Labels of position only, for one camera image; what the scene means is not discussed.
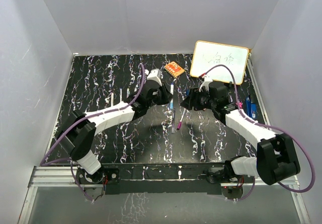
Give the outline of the light blue cap marker pen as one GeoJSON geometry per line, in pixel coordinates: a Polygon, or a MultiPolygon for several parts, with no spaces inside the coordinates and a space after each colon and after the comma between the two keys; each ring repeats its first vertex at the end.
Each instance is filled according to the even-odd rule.
{"type": "Polygon", "coordinates": [[[171,100],[169,103],[169,109],[173,109],[173,95],[174,95],[174,83],[171,83],[171,87],[170,87],[170,93],[171,93],[171,100]]]}

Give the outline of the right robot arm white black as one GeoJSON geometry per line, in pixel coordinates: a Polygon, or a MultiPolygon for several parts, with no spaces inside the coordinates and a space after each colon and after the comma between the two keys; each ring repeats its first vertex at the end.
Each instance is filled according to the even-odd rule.
{"type": "Polygon", "coordinates": [[[273,185],[300,172],[293,139],[258,126],[229,100],[224,84],[211,82],[208,87],[191,88],[180,105],[187,110],[211,110],[217,120],[235,130],[257,152],[255,157],[237,156],[225,161],[221,171],[208,171],[207,174],[216,181],[236,182],[242,176],[250,176],[273,185]]]}

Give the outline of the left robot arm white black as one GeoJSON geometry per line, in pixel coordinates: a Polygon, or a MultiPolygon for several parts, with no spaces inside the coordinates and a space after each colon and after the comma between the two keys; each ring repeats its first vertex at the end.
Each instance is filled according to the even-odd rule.
{"type": "Polygon", "coordinates": [[[93,183],[104,177],[101,163],[91,150],[94,137],[113,126],[134,121],[144,116],[154,105],[170,103],[173,95],[164,83],[147,80],[141,90],[130,94],[117,105],[96,112],[74,111],[61,126],[59,144],[72,161],[78,163],[93,183]]]}

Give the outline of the magenta cap marker pen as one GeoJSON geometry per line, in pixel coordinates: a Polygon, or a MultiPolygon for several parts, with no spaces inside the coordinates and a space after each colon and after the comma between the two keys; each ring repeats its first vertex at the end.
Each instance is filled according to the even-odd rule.
{"type": "Polygon", "coordinates": [[[184,109],[182,115],[181,115],[181,118],[180,118],[180,121],[178,123],[178,126],[177,126],[177,130],[180,130],[181,129],[181,126],[182,126],[182,122],[183,122],[183,118],[185,116],[185,113],[186,113],[187,109],[184,109]]]}

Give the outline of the orange spiral notebook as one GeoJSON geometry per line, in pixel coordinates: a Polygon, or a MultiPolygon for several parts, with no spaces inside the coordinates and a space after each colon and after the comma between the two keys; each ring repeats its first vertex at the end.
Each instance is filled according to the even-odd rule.
{"type": "Polygon", "coordinates": [[[185,72],[176,62],[172,61],[165,65],[165,70],[173,77],[177,78],[185,72]]]}

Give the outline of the blue eraser tool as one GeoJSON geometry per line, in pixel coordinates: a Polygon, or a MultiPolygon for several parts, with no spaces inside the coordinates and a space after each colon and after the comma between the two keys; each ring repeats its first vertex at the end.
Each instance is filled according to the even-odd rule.
{"type": "Polygon", "coordinates": [[[248,95],[246,97],[246,110],[247,115],[252,118],[253,120],[256,120],[257,117],[257,107],[255,102],[253,101],[251,95],[248,95]]]}

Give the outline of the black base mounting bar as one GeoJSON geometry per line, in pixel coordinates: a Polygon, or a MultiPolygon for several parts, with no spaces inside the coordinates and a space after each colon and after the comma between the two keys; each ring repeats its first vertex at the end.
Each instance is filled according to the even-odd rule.
{"type": "Polygon", "coordinates": [[[225,186],[242,191],[248,176],[234,176],[224,163],[103,164],[93,175],[79,167],[76,178],[88,190],[105,195],[127,193],[207,193],[220,195],[225,186]]]}

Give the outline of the white board yellow frame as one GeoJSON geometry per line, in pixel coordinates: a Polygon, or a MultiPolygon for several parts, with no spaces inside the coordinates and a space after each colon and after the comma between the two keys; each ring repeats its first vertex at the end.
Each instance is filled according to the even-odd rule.
{"type": "Polygon", "coordinates": [[[249,49],[207,41],[197,41],[191,61],[190,76],[205,73],[214,81],[237,85],[244,81],[249,49]]]}

